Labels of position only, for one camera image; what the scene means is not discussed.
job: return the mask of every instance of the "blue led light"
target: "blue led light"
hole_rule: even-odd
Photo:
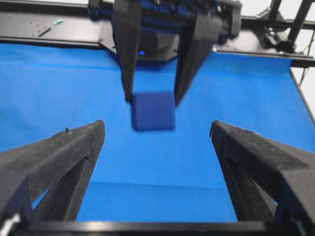
[[[139,55],[142,55],[142,56],[143,56],[143,55],[145,55],[145,54],[146,54],[145,51],[143,51],[143,50],[140,50],[140,51],[139,51]]]

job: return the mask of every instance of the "blue backdrop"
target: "blue backdrop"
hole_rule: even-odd
[[[134,91],[172,91],[176,63],[138,66]],[[102,119],[105,145],[78,220],[236,221],[211,123],[315,151],[290,63],[211,54],[176,110],[175,131],[137,133],[108,52],[1,44],[0,151]]]

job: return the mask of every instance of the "cable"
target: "cable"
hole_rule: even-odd
[[[312,45],[312,43],[313,43],[314,41],[315,41],[315,39],[313,39],[313,40],[311,41],[311,43],[310,43],[309,45],[307,45],[305,49],[302,50],[302,52],[305,52],[306,49],[310,48],[311,45]]]
[[[307,52],[307,55],[309,55],[310,52],[311,52],[312,44],[313,44],[313,42],[315,41],[314,36],[315,36],[315,30],[313,30],[313,34],[312,34],[312,37],[311,37],[311,42],[310,42],[310,44],[302,51],[302,52],[304,52],[307,48],[309,48],[309,50],[308,50],[308,52]],[[306,70],[306,68],[304,68],[303,73],[302,73],[302,78],[301,78],[301,81],[300,81],[300,85],[299,85],[299,86],[302,85],[302,83],[303,83],[303,81],[304,81],[304,79],[305,79],[305,77],[306,77],[306,75],[307,75],[308,72],[309,72],[309,68],[307,68],[307,70]]]

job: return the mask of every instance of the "blue cube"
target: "blue cube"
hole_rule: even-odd
[[[131,105],[132,126],[137,131],[175,128],[175,98],[171,92],[138,93]]]

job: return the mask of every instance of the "blue fabric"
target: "blue fabric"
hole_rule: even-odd
[[[131,119],[132,127],[137,131],[174,129],[174,93],[136,93],[131,105]]]
[[[209,138],[219,119],[315,151],[290,61],[211,54],[176,110],[176,129],[131,128],[106,51],[0,45],[0,150],[105,121],[105,145],[78,220],[235,221]],[[137,67],[134,92],[172,91],[176,60]]]

